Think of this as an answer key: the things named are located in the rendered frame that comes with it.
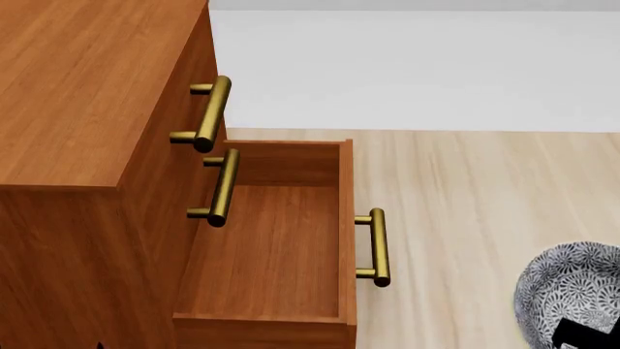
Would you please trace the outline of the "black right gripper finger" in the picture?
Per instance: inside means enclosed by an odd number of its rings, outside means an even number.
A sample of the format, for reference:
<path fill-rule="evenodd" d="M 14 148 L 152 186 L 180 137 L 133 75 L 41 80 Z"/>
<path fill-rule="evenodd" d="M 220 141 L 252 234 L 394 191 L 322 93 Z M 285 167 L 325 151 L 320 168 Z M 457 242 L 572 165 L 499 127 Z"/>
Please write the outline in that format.
<path fill-rule="evenodd" d="M 577 349 L 620 349 L 620 318 L 610 333 L 563 318 L 554 331 L 551 342 L 556 349 L 561 349 L 564 344 Z"/>

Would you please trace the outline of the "black white floral patterned bowl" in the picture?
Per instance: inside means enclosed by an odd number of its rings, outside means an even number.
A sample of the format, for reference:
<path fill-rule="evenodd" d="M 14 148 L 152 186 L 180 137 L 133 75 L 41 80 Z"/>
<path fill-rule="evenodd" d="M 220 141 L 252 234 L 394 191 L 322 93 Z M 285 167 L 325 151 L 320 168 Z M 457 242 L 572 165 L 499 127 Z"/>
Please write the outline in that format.
<path fill-rule="evenodd" d="M 556 349 L 561 319 L 610 333 L 620 318 L 620 246 L 594 241 L 546 249 L 519 275 L 513 309 L 530 349 Z"/>

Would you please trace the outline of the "open wooden cabinet drawer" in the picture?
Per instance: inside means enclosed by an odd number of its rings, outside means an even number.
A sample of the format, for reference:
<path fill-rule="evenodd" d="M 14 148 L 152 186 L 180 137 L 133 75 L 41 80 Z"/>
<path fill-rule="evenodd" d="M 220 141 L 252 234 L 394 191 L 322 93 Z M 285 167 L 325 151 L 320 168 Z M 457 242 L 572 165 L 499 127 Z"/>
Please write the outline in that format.
<path fill-rule="evenodd" d="M 225 226 L 199 225 L 177 349 L 355 349 L 353 143 L 230 141 Z"/>

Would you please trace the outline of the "brown wooden cabinet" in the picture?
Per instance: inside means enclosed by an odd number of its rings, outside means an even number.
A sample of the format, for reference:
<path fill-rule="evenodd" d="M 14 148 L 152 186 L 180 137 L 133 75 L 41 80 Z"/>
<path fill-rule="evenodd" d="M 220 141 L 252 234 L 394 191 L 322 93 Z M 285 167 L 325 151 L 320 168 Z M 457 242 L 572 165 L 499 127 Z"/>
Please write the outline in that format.
<path fill-rule="evenodd" d="M 0 349 L 175 349 L 208 0 L 0 0 Z"/>

